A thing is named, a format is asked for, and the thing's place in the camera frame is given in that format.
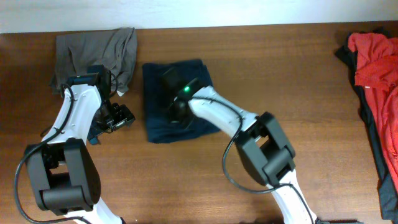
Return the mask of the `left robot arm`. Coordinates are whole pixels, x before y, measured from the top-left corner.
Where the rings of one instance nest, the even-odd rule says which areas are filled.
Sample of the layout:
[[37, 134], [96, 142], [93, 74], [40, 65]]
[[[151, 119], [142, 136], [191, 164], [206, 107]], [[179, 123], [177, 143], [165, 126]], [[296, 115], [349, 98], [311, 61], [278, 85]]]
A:
[[57, 223], [124, 223], [101, 198], [100, 175], [86, 146], [135, 120], [125, 105], [109, 101], [115, 78], [103, 65], [67, 78], [54, 124], [40, 143], [25, 150], [20, 164], [27, 167], [36, 204], [54, 213]]

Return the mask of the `navy blue garment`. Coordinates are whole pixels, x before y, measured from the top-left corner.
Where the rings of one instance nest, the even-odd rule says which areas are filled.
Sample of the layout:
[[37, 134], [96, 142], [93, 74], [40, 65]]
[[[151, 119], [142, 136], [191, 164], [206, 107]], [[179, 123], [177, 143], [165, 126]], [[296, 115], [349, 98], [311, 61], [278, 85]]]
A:
[[142, 66], [142, 77], [148, 141], [156, 144], [171, 143], [217, 133], [219, 129], [204, 119], [193, 118], [188, 124], [182, 124], [170, 117], [169, 92], [160, 77], [171, 68], [188, 81], [199, 78], [205, 85], [213, 84], [207, 66], [200, 59], [169, 64], [145, 63]]

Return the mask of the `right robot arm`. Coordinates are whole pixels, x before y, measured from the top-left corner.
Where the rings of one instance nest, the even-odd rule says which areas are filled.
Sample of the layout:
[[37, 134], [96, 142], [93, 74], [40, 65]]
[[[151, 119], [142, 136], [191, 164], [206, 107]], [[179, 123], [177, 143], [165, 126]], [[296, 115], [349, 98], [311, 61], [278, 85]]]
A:
[[[171, 68], [160, 80], [169, 92], [170, 111], [179, 120], [201, 118], [227, 134], [231, 140], [224, 150], [222, 170], [238, 189], [250, 194], [272, 194], [284, 223], [319, 223], [300, 189], [295, 170], [295, 150], [273, 114], [248, 112], [223, 98], [199, 78], [188, 81]], [[249, 176], [261, 190], [237, 183], [228, 173], [226, 158], [236, 146]]]

